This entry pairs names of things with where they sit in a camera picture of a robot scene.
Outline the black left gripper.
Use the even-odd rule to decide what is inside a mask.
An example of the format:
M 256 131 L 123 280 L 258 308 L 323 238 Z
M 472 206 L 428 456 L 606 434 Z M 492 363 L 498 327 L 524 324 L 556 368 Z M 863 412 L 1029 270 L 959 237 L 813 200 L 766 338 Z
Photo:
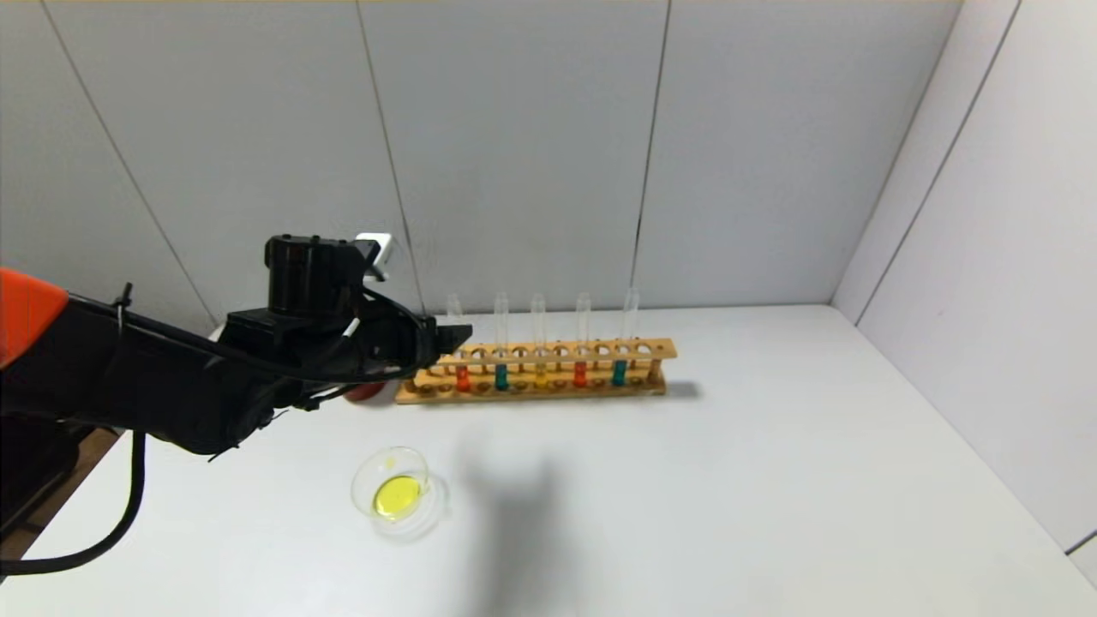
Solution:
M 427 328 L 422 319 L 408 319 L 407 316 L 364 319 L 361 325 L 361 374 L 407 378 L 434 362 L 438 352 L 456 354 L 471 335 L 471 324 L 439 325 L 434 337 L 434 332 Z

